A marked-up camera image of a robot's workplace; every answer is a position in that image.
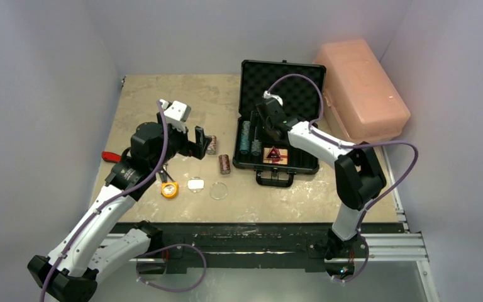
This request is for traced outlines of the orange blue chip stack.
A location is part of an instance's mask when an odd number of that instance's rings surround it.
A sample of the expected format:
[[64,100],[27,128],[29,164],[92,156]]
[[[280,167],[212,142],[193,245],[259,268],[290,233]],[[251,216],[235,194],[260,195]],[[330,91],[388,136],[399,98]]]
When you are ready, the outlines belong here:
[[211,135],[211,142],[207,147],[207,154],[215,155],[217,153],[217,137],[215,135]]

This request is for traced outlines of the yellow blue chip stack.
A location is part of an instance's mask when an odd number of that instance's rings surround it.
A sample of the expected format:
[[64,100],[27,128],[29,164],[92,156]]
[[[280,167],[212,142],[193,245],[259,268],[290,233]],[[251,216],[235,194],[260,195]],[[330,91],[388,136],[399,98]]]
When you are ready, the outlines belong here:
[[262,142],[260,140],[253,140],[250,151],[252,156],[260,156],[262,153]]

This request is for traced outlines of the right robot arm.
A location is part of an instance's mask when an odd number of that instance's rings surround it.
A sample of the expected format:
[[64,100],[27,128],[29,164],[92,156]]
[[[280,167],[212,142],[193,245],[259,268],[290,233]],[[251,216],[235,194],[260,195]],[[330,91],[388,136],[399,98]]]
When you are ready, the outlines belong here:
[[309,121],[287,116],[275,98],[256,105],[268,136],[327,163],[335,171],[336,192],[341,201],[326,244],[326,259],[343,256],[358,238],[367,205],[379,196],[387,181],[372,147],[339,140]]

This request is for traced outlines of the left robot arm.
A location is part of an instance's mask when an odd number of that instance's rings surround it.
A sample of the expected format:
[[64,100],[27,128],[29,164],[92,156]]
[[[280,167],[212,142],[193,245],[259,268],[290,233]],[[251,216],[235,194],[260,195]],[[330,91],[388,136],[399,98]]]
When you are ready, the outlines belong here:
[[157,172],[177,154],[202,159],[212,138],[195,128],[196,141],[170,124],[146,122],[136,128],[97,199],[74,229],[48,255],[35,255],[28,270],[46,294],[57,301],[89,301],[108,274],[136,256],[168,260],[171,246],[163,231],[141,221],[114,243],[102,241],[155,182]]

